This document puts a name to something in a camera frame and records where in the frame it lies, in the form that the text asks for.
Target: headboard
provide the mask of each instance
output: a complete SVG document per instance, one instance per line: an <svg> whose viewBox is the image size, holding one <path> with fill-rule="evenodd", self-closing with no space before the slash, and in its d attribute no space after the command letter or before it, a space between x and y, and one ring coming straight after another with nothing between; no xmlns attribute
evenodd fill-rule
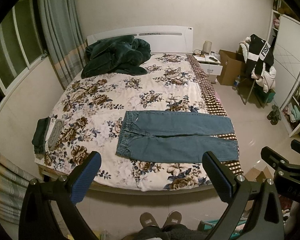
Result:
<svg viewBox="0 0 300 240"><path fill-rule="evenodd" d="M193 28L185 26L139 26L97 33L87 37L88 45L97 40L132 34L150 44L151 53L192 53Z"/></svg>

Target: nightstand drawer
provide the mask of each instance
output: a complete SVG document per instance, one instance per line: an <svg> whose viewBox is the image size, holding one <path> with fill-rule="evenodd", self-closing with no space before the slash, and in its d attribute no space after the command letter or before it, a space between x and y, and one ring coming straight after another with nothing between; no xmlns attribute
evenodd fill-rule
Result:
<svg viewBox="0 0 300 240"><path fill-rule="evenodd" d="M221 65L211 65L199 63L200 67L207 75L221 75L222 66Z"/></svg>

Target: plaid curtain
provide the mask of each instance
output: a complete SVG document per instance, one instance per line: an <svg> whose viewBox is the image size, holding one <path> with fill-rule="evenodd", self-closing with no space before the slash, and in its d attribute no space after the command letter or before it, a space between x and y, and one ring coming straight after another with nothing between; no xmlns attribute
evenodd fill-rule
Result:
<svg viewBox="0 0 300 240"><path fill-rule="evenodd" d="M0 219L19 224L23 198L33 178L0 154Z"/></svg>
<svg viewBox="0 0 300 240"><path fill-rule="evenodd" d="M86 65L74 0L38 0L48 50L64 88Z"/></svg>

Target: white nightstand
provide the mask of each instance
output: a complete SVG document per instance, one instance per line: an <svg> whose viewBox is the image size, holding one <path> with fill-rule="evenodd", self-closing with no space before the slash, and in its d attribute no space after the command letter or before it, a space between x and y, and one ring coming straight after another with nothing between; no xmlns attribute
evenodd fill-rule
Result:
<svg viewBox="0 0 300 240"><path fill-rule="evenodd" d="M218 61L216 58L215 59L217 61L213 61L212 59L209 59L209 57L215 58L212 55L205 57L194 56L194 58L198 61L200 67L208 76L209 81L211 83L215 83L217 76L221 75L222 66L220 65L221 62Z"/></svg>

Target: checkered fabric trim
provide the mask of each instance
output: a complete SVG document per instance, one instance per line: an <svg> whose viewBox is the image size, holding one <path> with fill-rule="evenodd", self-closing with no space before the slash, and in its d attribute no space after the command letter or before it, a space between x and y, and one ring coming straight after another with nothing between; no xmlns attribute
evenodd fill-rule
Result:
<svg viewBox="0 0 300 240"><path fill-rule="evenodd" d="M196 76L196 80L199 85L199 91L201 92L201 97L205 102L208 113L227 116L226 111L223 109L222 105L216 98L216 93L211 82L209 81L207 75L204 73L202 68L200 68L197 60L194 58L193 55L187 55L187 58L191 66L191 69ZM221 135L217 135L217 137L229 139L229 140L237 140L234 133L221 134ZM228 166L229 169L236 175L243 173L240 163L236 160L222 162L222 163Z"/></svg>

